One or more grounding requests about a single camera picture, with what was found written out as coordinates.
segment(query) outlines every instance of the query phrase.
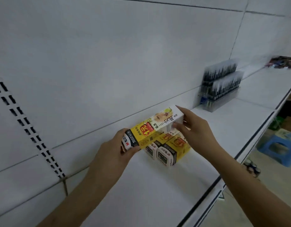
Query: person's left hand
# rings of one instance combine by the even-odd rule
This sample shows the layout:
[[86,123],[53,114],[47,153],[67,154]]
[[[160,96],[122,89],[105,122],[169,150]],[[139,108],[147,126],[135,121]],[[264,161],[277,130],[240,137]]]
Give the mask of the person's left hand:
[[121,140],[127,130],[119,130],[110,141],[100,146],[84,179],[89,186],[107,193],[118,181],[133,155],[140,150],[139,146],[135,146],[126,152],[122,151]]

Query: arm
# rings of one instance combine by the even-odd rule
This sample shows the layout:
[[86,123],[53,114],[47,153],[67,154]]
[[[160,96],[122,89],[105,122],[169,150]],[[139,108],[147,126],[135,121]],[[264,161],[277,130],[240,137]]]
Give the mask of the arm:
[[126,128],[103,143],[83,181],[37,227],[79,227],[115,185],[132,156],[140,150],[133,147],[121,151],[121,139]]
[[186,108],[178,108],[185,114],[185,122],[184,125],[176,123],[174,127],[220,173],[253,226],[291,226],[291,208],[218,144],[206,120]]

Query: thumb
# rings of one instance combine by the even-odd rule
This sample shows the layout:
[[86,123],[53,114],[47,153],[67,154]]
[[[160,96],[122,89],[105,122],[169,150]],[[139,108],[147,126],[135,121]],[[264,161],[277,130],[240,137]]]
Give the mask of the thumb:
[[131,149],[127,150],[124,154],[124,158],[127,162],[131,160],[131,158],[136,154],[138,151],[140,151],[139,146],[132,147]]
[[180,131],[185,138],[188,136],[189,130],[183,124],[174,122],[173,128],[176,128],[178,131]]

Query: held box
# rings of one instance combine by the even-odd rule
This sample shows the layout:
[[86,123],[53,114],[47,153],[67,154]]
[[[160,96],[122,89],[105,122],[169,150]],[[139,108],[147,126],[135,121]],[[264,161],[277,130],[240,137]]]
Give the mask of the held box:
[[150,145],[147,145],[144,149],[144,151],[151,156],[152,159],[157,158],[157,150],[159,147],[161,147],[163,144],[165,144],[167,141],[169,141],[172,137],[177,135],[179,131],[177,129],[173,129],[168,133],[163,133],[159,135],[157,138],[155,138],[155,141],[152,142]]
[[190,145],[182,133],[178,133],[157,150],[157,158],[167,167],[180,160],[189,150]]
[[175,105],[155,114],[125,132],[122,138],[125,149],[128,150],[134,146],[144,149],[157,136],[171,131],[173,122],[183,123],[183,116],[184,114]]

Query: transparent pen stand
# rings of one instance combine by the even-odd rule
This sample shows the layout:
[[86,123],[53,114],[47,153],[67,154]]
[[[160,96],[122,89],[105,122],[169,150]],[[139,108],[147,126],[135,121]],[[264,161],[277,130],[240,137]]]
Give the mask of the transparent pen stand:
[[209,87],[201,86],[199,91],[199,96],[201,96],[200,104],[203,105],[203,109],[209,112],[214,112],[219,107],[222,107],[227,102],[231,101],[232,99],[236,98],[238,95],[240,87],[236,88],[235,90],[229,92],[228,94],[224,95],[218,100],[211,100],[210,96],[208,95]]

